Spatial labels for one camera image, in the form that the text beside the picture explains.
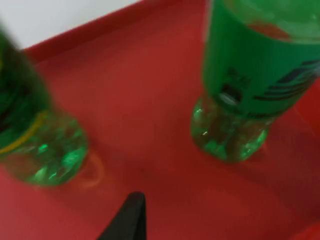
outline red tray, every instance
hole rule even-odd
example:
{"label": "red tray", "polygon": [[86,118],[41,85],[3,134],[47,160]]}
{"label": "red tray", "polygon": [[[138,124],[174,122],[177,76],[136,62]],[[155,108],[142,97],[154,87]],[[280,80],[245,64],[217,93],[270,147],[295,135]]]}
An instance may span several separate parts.
{"label": "red tray", "polygon": [[57,188],[0,174],[3,240],[93,240],[128,193],[147,200],[150,240],[286,240],[320,218],[317,86],[240,164],[189,135],[202,93],[205,1],[142,1],[27,49],[92,149]]}

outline bottle label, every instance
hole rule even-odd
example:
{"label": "bottle label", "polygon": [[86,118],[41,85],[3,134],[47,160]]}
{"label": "bottle label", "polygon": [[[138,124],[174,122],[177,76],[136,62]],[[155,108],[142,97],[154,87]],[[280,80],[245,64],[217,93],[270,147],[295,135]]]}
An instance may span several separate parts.
{"label": "bottle label", "polygon": [[320,44],[280,41],[269,37],[272,32],[286,37],[271,24],[245,25],[223,0],[215,0],[204,87],[223,108],[243,118],[281,115],[320,76]]}
{"label": "bottle label", "polygon": [[46,95],[25,56],[0,33],[0,154],[31,137],[47,109]]}

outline white wall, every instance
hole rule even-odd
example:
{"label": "white wall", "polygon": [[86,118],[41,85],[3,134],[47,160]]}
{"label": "white wall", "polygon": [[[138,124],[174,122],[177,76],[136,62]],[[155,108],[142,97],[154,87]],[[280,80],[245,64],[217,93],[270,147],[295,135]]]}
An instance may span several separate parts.
{"label": "white wall", "polygon": [[0,0],[0,20],[26,48],[139,0]]}

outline black plastic piece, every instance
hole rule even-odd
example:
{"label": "black plastic piece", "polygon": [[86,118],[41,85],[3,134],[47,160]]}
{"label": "black plastic piece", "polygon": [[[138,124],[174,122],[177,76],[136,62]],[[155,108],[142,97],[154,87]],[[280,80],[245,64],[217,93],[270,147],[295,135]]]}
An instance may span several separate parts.
{"label": "black plastic piece", "polygon": [[146,218],[145,195],[133,192],[97,240],[146,240]]}

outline green plastic bottle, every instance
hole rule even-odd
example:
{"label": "green plastic bottle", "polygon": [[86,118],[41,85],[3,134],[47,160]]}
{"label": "green plastic bottle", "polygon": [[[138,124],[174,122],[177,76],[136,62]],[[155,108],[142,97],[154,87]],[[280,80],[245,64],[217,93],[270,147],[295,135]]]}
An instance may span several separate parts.
{"label": "green plastic bottle", "polygon": [[319,0],[215,0],[191,135],[225,162],[244,161],[319,76]]}
{"label": "green plastic bottle", "polygon": [[73,177],[87,154],[77,122],[55,109],[26,57],[0,31],[0,163],[14,177],[54,186]]}

